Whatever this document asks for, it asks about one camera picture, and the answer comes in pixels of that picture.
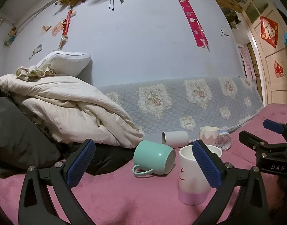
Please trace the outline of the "white and purple mug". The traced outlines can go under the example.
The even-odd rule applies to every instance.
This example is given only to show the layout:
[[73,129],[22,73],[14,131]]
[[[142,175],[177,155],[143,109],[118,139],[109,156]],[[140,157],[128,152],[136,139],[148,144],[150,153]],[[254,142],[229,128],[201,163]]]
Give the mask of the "white and purple mug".
[[206,201],[211,187],[192,152],[192,145],[179,151],[178,199],[186,205],[198,205]]

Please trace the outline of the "clear glass blue-band cup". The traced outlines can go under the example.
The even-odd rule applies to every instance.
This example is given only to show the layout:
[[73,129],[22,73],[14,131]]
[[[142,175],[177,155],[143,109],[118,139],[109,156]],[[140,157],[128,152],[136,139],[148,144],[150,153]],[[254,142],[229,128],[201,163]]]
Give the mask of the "clear glass blue-band cup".
[[226,130],[220,130],[219,139],[218,139],[218,147],[222,151],[227,151],[231,148],[232,140],[230,134]]

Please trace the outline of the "plain white cup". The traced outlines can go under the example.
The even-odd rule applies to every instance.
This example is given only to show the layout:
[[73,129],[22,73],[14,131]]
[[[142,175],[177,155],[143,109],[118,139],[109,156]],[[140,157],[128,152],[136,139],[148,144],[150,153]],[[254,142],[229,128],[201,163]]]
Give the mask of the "plain white cup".
[[189,144],[189,135],[186,131],[163,132],[162,144],[172,148],[181,148]]

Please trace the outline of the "pink drip pattern mug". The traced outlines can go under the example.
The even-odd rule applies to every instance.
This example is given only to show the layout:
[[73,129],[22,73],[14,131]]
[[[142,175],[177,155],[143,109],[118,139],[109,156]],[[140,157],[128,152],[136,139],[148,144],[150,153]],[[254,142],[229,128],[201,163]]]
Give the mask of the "pink drip pattern mug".
[[217,127],[201,127],[199,139],[206,145],[218,146],[220,129]]

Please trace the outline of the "red paper-cut door sticker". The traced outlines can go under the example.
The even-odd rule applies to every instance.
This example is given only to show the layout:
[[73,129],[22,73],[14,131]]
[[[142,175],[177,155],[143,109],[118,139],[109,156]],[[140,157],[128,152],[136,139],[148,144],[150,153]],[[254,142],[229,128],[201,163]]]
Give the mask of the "red paper-cut door sticker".
[[275,76],[276,76],[277,78],[282,78],[282,77],[284,77],[284,69],[283,69],[281,63],[279,63],[279,62],[277,62],[277,61],[274,62],[274,72],[275,72]]

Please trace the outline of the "dark grey blanket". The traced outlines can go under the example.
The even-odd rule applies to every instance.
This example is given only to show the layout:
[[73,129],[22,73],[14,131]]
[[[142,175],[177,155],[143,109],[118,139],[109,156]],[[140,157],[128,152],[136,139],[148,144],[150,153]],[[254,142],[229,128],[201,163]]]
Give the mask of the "dark grey blanket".
[[0,176],[23,174],[30,166],[50,167],[60,159],[57,147],[0,90]]

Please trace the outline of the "black glossy jacket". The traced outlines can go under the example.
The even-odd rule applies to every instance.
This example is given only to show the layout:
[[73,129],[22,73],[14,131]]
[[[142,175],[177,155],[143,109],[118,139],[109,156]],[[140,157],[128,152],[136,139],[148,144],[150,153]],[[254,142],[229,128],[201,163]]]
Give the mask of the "black glossy jacket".
[[[77,151],[82,143],[71,142],[69,144],[59,143],[56,148],[60,152],[57,161],[62,161]],[[107,144],[96,143],[96,152],[90,164],[86,169],[86,173],[96,176],[116,171],[126,165],[133,159],[135,148],[123,148],[121,146],[112,146]]]

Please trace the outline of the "pink hanging cloth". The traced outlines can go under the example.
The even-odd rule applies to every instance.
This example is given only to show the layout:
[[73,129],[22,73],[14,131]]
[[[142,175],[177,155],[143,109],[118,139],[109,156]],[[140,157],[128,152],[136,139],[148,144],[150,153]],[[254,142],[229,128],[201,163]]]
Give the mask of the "pink hanging cloth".
[[243,59],[243,65],[244,65],[246,77],[251,80],[256,80],[253,62],[252,62],[251,55],[250,55],[247,45],[244,45],[243,48],[240,48],[240,55]]

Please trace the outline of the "cream wooden door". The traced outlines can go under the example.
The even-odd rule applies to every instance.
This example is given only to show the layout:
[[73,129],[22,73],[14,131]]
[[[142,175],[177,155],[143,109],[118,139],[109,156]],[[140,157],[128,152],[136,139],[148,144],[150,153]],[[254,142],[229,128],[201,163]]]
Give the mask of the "cream wooden door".
[[[247,0],[242,9],[253,41],[260,57],[260,79],[264,104],[287,104],[287,45],[283,36],[287,33],[287,25],[278,9],[270,0]],[[277,47],[274,48],[260,37],[260,17],[267,17],[279,25]],[[282,64],[284,77],[277,78],[274,62]]]

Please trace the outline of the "red fu diamond poster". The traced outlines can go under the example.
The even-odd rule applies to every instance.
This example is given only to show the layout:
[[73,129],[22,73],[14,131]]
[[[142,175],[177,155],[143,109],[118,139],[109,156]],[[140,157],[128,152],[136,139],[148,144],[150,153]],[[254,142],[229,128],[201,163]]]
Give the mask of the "red fu diamond poster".
[[260,17],[260,37],[274,48],[277,47],[279,25],[273,20]]

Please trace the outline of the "cream folded duvet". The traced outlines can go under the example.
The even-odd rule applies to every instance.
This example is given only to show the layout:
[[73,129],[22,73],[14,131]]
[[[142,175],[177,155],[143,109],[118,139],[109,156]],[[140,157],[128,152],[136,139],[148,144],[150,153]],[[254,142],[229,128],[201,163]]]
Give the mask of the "cream folded duvet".
[[15,103],[39,118],[57,142],[92,139],[135,148],[144,138],[119,104],[78,78],[56,75],[28,82],[7,74],[0,77],[0,90],[11,93]]

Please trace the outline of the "mint green mug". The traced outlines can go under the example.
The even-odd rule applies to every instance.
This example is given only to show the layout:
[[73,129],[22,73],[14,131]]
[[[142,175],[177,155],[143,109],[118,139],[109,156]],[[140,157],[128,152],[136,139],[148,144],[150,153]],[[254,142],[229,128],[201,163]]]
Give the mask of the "mint green mug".
[[132,173],[136,177],[167,175],[173,169],[175,159],[176,152],[170,146],[143,140],[134,151]]

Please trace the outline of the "red height chart banner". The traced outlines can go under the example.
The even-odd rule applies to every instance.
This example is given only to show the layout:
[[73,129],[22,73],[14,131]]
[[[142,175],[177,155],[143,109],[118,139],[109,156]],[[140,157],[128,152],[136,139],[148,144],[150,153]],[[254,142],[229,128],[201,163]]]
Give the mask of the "red height chart banner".
[[183,12],[187,18],[187,21],[189,22],[189,26],[193,33],[197,47],[207,48],[207,50],[210,50],[209,43],[204,33],[203,27],[201,26],[195,12],[193,11],[189,0],[178,0],[178,2],[180,3]]

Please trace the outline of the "cream crumpled cloth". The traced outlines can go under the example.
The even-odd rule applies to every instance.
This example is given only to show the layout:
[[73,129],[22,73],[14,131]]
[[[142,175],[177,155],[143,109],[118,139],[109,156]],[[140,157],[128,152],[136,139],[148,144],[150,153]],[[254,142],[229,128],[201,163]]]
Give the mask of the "cream crumpled cloth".
[[51,64],[45,64],[40,67],[20,67],[16,71],[16,77],[26,82],[36,81],[56,74],[58,74],[58,71]]

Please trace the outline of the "white pillow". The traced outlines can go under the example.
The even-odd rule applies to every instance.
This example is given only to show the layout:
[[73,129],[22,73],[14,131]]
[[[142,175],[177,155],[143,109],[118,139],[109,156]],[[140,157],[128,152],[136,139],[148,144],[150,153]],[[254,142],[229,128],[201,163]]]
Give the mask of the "white pillow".
[[91,55],[83,52],[54,51],[43,58],[36,66],[42,69],[52,65],[58,73],[76,77],[89,64]]

